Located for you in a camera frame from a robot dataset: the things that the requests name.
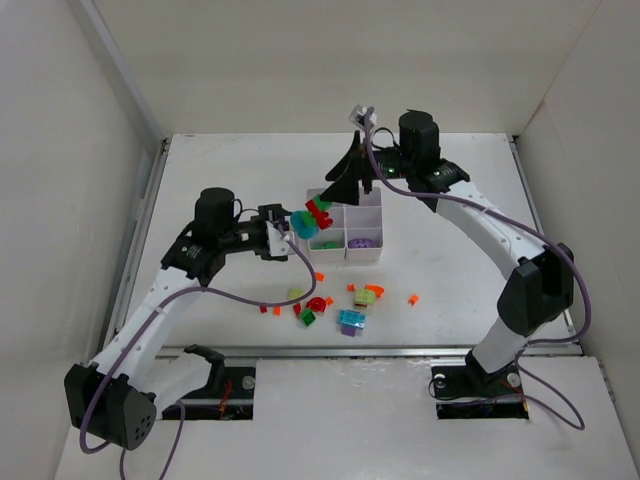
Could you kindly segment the teal round lego piece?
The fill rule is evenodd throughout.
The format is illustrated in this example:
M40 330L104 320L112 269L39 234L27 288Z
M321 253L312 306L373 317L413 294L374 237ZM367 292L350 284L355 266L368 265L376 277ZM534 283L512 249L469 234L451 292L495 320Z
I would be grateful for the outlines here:
M319 232L317 222L308 210L292 212L290 215L290 225L297 233L297 236L303 240L309 240Z

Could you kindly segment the purple lego block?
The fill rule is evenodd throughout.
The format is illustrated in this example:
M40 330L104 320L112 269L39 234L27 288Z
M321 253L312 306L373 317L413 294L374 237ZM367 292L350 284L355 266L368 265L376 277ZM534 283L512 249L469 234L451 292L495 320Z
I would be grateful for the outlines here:
M370 238L355 238L348 241L349 249L370 249L375 248L375 242Z

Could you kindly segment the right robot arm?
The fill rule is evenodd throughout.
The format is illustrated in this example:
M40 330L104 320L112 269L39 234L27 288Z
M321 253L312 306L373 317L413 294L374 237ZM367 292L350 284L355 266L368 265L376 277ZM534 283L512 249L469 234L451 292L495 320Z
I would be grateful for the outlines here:
M484 396L533 335L572 305L573 254L567 246L506 217L462 167L445 159L431 114L405 112L398 120L398 143L382 149L373 145L373 108L356 106L350 120L357 128L352 144L326 174L329 186L321 200L357 206L374 181L403 179L408 186L404 196L421 201L460 229L506 280L497 301L497 320L467 353L462 370L470 395Z

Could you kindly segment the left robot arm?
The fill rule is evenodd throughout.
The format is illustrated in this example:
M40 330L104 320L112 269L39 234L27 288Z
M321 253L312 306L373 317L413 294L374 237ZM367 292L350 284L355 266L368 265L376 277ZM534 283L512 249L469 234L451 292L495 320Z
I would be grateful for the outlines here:
M193 219L161 259L155 280L136 311L111 342L88 364L73 365L64 379L71 423L87 437L125 450L138 448L163 412L186 395L215 393L224 382L225 358L208 347L190 345L161 372L157 354L186 310L207 292L228 255L252 252L284 261L290 213L280 204L261 205L243 221L236 198L225 188L200 193Z

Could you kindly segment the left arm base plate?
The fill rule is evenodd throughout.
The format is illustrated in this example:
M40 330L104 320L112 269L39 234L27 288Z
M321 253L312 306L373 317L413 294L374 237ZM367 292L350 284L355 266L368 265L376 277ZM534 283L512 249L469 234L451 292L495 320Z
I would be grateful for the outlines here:
M204 386L183 395L186 420L252 420L256 365L213 367Z

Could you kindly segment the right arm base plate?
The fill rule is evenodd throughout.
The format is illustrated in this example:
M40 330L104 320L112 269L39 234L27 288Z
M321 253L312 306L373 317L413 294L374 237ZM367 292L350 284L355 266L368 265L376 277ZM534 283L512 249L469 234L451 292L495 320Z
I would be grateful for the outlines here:
M528 420L519 371L509 366L487 383L474 384L463 365L431 367L428 384L439 420Z

